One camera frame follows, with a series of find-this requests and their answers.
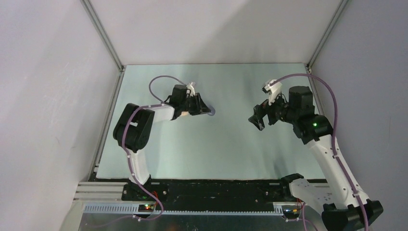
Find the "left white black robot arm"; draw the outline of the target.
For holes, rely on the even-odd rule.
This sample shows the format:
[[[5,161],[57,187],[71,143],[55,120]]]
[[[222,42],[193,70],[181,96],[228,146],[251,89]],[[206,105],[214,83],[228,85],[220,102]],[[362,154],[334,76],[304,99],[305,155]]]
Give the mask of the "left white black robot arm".
[[[155,123],[172,121],[185,115],[213,116],[215,109],[207,105],[195,91],[193,83],[173,87],[172,93],[159,104],[139,106],[128,103],[113,131],[113,138],[126,152],[129,180],[136,184],[133,193],[140,200],[151,197],[152,187],[146,182],[151,177],[146,163],[144,148]]]

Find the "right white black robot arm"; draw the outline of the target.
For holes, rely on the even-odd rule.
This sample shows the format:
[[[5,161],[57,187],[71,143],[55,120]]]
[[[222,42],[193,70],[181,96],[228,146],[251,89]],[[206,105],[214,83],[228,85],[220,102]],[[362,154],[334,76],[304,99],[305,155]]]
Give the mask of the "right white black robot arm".
[[[292,125],[295,135],[317,160],[328,188],[310,184],[304,176],[295,173],[280,179],[280,196],[285,201],[295,198],[305,202],[321,215],[329,231],[356,231],[368,229],[383,212],[379,201],[363,191],[345,162],[334,130],[327,117],[315,113],[313,93],[307,86],[294,86],[289,96],[281,86],[264,86],[268,99],[254,107],[249,122],[259,130],[265,128],[264,117],[274,125],[278,121]]]

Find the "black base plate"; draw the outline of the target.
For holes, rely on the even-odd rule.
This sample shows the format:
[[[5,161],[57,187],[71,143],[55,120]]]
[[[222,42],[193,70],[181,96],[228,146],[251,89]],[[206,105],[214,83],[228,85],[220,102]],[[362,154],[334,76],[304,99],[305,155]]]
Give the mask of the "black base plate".
[[[122,201],[155,201],[165,210],[267,211],[274,203],[297,203],[278,180],[149,179],[144,188],[128,181]]]

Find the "right aluminium corner post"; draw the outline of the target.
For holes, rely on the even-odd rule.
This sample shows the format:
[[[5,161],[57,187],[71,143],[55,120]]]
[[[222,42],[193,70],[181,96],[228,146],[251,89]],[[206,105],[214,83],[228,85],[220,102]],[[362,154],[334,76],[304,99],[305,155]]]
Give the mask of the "right aluminium corner post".
[[[319,54],[321,53],[322,49],[324,48],[326,42],[328,41],[330,35],[332,34],[334,28],[336,27],[338,21],[340,20],[341,16],[343,15],[343,12],[347,8],[350,0],[341,0],[340,3],[338,4],[334,14],[332,15],[327,27],[325,28],[317,46],[313,50],[313,53],[309,59],[309,61],[306,64],[306,67],[308,71],[310,71],[317,60]]]

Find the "aluminium corner post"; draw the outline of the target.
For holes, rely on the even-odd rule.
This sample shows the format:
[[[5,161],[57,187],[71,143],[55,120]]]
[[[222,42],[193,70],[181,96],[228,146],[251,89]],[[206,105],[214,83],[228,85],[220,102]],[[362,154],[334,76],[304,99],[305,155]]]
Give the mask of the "aluminium corner post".
[[[103,23],[100,20],[100,17],[98,16],[98,13],[96,12],[96,9],[94,8],[92,2],[90,0],[80,0],[80,2],[84,7],[85,12],[89,16],[89,19],[92,22],[96,32],[98,33],[102,43],[104,44],[109,55],[111,56],[115,66],[117,67],[119,72],[122,72],[124,69],[124,65],[121,62],[119,55],[116,52],[114,45],[110,40],[108,33],[106,32]]]
[[[328,41],[330,35],[332,34],[334,28],[336,27],[338,21],[340,20],[341,16],[343,15],[343,12],[347,8],[350,0],[341,0],[340,3],[338,4],[334,14],[332,15],[327,27],[325,28],[317,46],[313,50],[313,53],[309,59],[309,61],[306,64],[306,67],[308,71],[310,71],[317,60],[319,54],[321,53],[322,49],[324,48],[326,42]]]

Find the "aluminium frame rail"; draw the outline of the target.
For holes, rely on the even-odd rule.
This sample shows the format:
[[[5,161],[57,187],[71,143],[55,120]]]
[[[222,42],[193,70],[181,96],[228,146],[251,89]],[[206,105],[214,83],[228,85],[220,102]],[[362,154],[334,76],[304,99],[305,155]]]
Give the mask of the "aluminium frame rail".
[[[301,200],[317,200],[323,204],[344,203],[350,205],[356,202],[356,197],[363,197],[362,190],[355,185],[352,189],[341,186],[337,190],[325,181],[306,179],[281,180],[280,185],[288,190],[289,195]],[[75,196],[78,200],[112,200],[122,201],[121,196],[127,182],[81,182]],[[161,203],[156,197],[154,203]]]

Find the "left aluminium corner post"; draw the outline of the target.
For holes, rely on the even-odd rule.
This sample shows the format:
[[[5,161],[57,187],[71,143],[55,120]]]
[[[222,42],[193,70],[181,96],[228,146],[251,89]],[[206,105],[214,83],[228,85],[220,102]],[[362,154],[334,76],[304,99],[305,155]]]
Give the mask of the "left aluminium corner post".
[[[104,44],[109,55],[111,56],[115,66],[117,67],[119,72],[122,72],[124,69],[124,65],[121,62],[119,55],[116,52],[114,45],[110,40],[108,33],[106,32],[103,23],[100,20],[100,17],[98,16],[98,13],[96,12],[96,9],[94,8],[92,2],[90,0],[80,0],[80,2],[84,7],[85,12],[89,16],[89,19],[92,22],[96,32],[98,33],[102,43]]]

